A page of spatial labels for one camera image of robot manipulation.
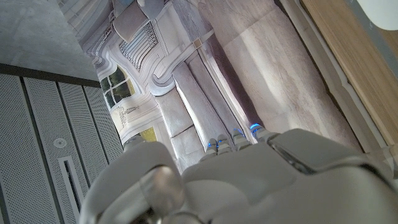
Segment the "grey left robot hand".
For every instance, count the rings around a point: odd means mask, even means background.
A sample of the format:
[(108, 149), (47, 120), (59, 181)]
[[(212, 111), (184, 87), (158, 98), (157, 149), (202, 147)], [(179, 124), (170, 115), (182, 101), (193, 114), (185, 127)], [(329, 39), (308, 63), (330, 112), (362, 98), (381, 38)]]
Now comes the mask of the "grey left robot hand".
[(396, 223), (386, 168), (302, 129), (251, 126), (208, 143), (180, 172), (160, 142), (134, 137), (91, 185), (80, 223)]

